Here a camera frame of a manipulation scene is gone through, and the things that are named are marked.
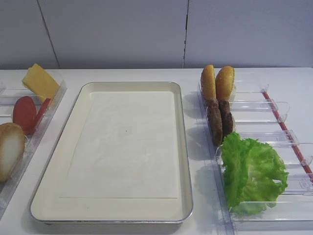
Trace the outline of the brown meat patty right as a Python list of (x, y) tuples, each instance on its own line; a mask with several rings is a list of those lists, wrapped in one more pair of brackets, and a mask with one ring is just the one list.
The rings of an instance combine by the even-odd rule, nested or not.
[(226, 137), (233, 132), (233, 117), (230, 112), (229, 102), (227, 100), (220, 100), (219, 110), (222, 119), (223, 137)]

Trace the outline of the golden bun half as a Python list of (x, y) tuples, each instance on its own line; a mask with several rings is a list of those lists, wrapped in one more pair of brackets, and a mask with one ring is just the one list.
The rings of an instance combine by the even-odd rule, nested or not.
[(205, 100), (216, 99), (214, 66), (205, 66), (201, 73), (201, 92)]
[(235, 71), (231, 66), (223, 67), (216, 77), (217, 100), (229, 100), (233, 90)]

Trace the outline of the golden bun half right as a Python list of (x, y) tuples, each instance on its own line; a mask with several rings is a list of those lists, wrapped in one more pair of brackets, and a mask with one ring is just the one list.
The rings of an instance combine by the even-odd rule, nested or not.
[(216, 77), (217, 100), (229, 100), (233, 90), (235, 71), (231, 66), (223, 67)]

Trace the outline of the cream metal baking tray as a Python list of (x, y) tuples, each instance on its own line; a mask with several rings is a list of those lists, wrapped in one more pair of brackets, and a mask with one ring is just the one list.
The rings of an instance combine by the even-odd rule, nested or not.
[[(178, 155), (176, 198), (65, 198), (62, 191), (75, 147), (89, 116), (94, 92), (172, 92)], [(32, 199), (31, 215), (42, 222), (180, 223), (192, 212), (181, 91), (174, 82), (90, 82), (76, 99), (55, 150)]]

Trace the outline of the red tomato slice right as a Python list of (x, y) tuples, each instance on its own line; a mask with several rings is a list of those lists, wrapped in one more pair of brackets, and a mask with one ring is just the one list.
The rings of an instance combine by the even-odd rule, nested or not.
[(39, 122), (42, 120), (46, 110), (48, 109), (49, 105), (51, 102), (51, 98), (46, 98), (45, 101), (42, 103), (39, 111), (37, 112), (34, 121), (33, 121), (33, 125), (32, 125), (32, 132), (35, 131), (36, 127), (38, 126)]

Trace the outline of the red tomato slice left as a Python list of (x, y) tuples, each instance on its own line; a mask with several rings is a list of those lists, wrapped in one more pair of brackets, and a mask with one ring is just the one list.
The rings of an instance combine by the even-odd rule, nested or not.
[(30, 96), (23, 96), (15, 103), (13, 123), (19, 125), (25, 135), (31, 135), (36, 115), (37, 111), (33, 99)]

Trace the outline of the clear acrylic rack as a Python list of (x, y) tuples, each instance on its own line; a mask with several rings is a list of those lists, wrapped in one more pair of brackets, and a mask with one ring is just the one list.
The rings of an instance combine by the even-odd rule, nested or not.
[[(66, 90), (66, 84), (62, 75), (57, 70), (48, 70), (54, 80), (60, 85), (59, 89), (53, 95), (49, 106), (44, 108), (40, 121), (36, 124), (32, 135), (25, 137), (25, 150), (19, 157), (10, 172), (6, 182), (0, 184), (0, 212), (3, 213), (7, 208), (30, 160), (32, 159), (47, 127), (49, 126)], [(29, 96), (33, 99), (36, 110), (41, 108), (41, 102), (38, 95), (27, 89), (22, 84), (26, 71), (23, 70), (2, 70), (0, 72), (0, 122), (1, 124), (11, 122), (13, 118), (13, 108), (19, 98)]]
[[(275, 149), (288, 172), (288, 186), (278, 196), (275, 207), (267, 208), (259, 214), (238, 215), (232, 213), (227, 206), (224, 194), (222, 150), (212, 143), (207, 104), (202, 96), (201, 88), (197, 89), (197, 100), (201, 111), (200, 125), (206, 135), (216, 181), (219, 199), (219, 230), (223, 235), (235, 235), (238, 231), (244, 230), (286, 229), (299, 231), (309, 230), (313, 227), (313, 183), (295, 155), (288, 136), (295, 137), (295, 144), (303, 154), (304, 163), (307, 163), (312, 171), (313, 145), (308, 142), (300, 142), (291, 129), (289, 131), (281, 129), (270, 107), (272, 103), (265, 100), (262, 92), (268, 93), (268, 76), (265, 73), (236, 73), (234, 91), (229, 99), (233, 129), (242, 139), (254, 139), (261, 143), (267, 143)], [(273, 104), (282, 121), (286, 123), (290, 105), (285, 101), (274, 101)]]

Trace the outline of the clear acrylic left rack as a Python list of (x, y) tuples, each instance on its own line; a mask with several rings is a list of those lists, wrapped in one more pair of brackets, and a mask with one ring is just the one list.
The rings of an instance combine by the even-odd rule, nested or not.
[[(10, 172), (6, 182), (0, 184), (0, 212), (3, 213), (7, 208), (30, 160), (32, 159), (47, 127), (49, 126), (66, 90), (66, 84), (62, 75), (57, 70), (48, 70), (54, 80), (60, 85), (59, 89), (53, 95), (49, 106), (44, 108), (40, 121), (36, 124), (32, 135), (25, 137), (25, 150), (19, 157)], [(26, 71), (23, 70), (2, 70), (0, 72), (0, 122), (1, 124), (11, 122), (13, 118), (13, 108), (19, 98), (29, 96), (33, 99), (36, 110), (41, 108), (41, 102), (38, 95), (27, 89), (22, 84)]]

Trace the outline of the green lettuce leaf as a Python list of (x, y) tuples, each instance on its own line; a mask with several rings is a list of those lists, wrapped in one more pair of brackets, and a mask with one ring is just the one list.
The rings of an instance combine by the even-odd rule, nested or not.
[(273, 208), (288, 186), (288, 172), (275, 149), (233, 132), (221, 146), (224, 192), (232, 213), (253, 215)]

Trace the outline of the brown meat patty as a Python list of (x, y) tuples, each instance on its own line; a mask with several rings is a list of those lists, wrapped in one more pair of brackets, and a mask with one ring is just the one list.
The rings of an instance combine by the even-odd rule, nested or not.
[(210, 98), (208, 100), (208, 120), (212, 133), (212, 141), (213, 144), (218, 147), (222, 144), (223, 139), (223, 126), (222, 126), (222, 118), (219, 110), (219, 104), (217, 99)]
[(233, 117), (230, 112), (229, 102), (227, 100), (220, 100), (219, 110), (222, 119), (223, 137), (226, 137), (233, 132)]

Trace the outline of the white parchment paper sheet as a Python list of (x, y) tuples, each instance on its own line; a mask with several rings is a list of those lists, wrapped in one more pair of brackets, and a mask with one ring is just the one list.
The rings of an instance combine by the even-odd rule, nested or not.
[(94, 92), (61, 196), (176, 198), (172, 92)]

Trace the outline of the clear acrylic right rack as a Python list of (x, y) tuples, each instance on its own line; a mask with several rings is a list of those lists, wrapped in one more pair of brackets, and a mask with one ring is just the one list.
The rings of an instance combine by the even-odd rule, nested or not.
[[(254, 139), (261, 143), (267, 143), (275, 149), (288, 172), (288, 186), (278, 196), (275, 207), (267, 208), (259, 214), (238, 215), (232, 213), (227, 206), (224, 194), (222, 150), (212, 143), (207, 104), (202, 96), (201, 88), (197, 89), (197, 100), (201, 111), (200, 125), (206, 135), (216, 181), (219, 199), (219, 230), (223, 235), (235, 235), (238, 231), (244, 230), (286, 229), (299, 231), (309, 230), (313, 227), (313, 183), (295, 155), (288, 136), (295, 137), (295, 144), (303, 154), (304, 163), (307, 163), (312, 171), (313, 145), (308, 142), (300, 142), (291, 129), (289, 131), (281, 129), (270, 107), (272, 103), (265, 100), (262, 92), (268, 93), (268, 76), (265, 73), (236, 73), (234, 91), (229, 99), (233, 129), (242, 139)], [(282, 121), (286, 123), (290, 105), (285, 101), (274, 101), (273, 104)]]

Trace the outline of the pale bun slice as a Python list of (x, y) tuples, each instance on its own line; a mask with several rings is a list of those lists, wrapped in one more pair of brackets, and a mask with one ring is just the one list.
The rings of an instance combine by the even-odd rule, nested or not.
[(12, 122), (0, 125), (0, 182), (8, 180), (18, 158), (25, 150), (22, 128)]

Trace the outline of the golden bun half left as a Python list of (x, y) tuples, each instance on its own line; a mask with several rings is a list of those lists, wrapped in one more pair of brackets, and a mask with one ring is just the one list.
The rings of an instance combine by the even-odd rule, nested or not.
[(205, 66), (201, 73), (201, 92), (205, 100), (216, 99), (214, 66)]

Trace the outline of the red tomato slice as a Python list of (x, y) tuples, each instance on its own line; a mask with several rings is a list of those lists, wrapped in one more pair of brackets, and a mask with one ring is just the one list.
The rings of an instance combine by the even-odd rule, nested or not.
[(31, 135), (36, 115), (37, 111), (33, 99), (30, 96), (23, 96), (15, 103), (13, 123), (19, 125), (25, 135)]
[(51, 98), (46, 98), (45, 101), (42, 103), (39, 111), (37, 112), (34, 121), (33, 121), (33, 125), (32, 125), (32, 132), (35, 131), (36, 127), (38, 126), (39, 122), (42, 120), (46, 110), (48, 109), (49, 105), (51, 102)]

